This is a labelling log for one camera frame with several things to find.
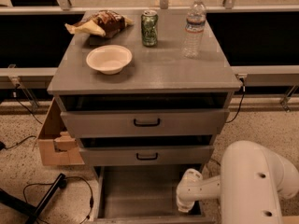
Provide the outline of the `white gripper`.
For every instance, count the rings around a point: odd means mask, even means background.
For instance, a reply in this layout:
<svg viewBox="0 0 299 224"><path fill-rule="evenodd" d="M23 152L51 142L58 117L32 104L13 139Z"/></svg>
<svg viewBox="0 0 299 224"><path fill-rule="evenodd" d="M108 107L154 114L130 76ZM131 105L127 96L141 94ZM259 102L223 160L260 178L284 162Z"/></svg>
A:
<svg viewBox="0 0 299 224"><path fill-rule="evenodd" d="M203 176L197 170L191 168L184 173L176 189L176 203L179 212L190 212L195 202L203 199L204 184Z"/></svg>

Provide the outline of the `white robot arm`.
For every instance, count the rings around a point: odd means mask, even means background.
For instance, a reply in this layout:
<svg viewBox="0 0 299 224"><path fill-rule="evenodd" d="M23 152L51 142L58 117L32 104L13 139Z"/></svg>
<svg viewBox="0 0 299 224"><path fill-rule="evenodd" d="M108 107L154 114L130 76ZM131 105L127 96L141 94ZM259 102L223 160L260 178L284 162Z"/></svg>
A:
<svg viewBox="0 0 299 224"><path fill-rule="evenodd" d="M299 191L299 172L286 158L250 141L226 148L221 173L209 179L187 170L177 186L177 206L189 212L204 199L221 200L221 224L283 224L280 198Z"/></svg>

